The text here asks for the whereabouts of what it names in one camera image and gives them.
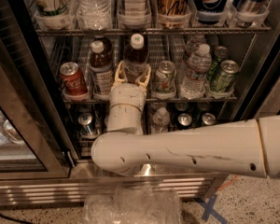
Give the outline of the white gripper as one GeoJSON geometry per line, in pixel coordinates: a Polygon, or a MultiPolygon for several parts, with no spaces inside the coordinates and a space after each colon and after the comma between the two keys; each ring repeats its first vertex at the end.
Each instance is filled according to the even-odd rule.
{"type": "Polygon", "coordinates": [[[110,92],[110,106],[131,105],[139,110],[144,108],[147,98],[147,86],[151,77],[151,66],[146,64],[143,73],[136,79],[135,84],[127,83],[125,62],[120,61],[115,72],[113,87],[110,92]]]}

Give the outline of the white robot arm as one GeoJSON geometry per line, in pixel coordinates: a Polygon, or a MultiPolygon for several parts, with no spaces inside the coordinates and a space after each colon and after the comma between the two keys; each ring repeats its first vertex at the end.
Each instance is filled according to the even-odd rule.
{"type": "Polygon", "coordinates": [[[120,62],[110,92],[107,132],[91,147],[94,163],[133,175],[145,164],[280,179],[280,115],[144,135],[141,116],[151,67],[131,84],[120,62]]]}

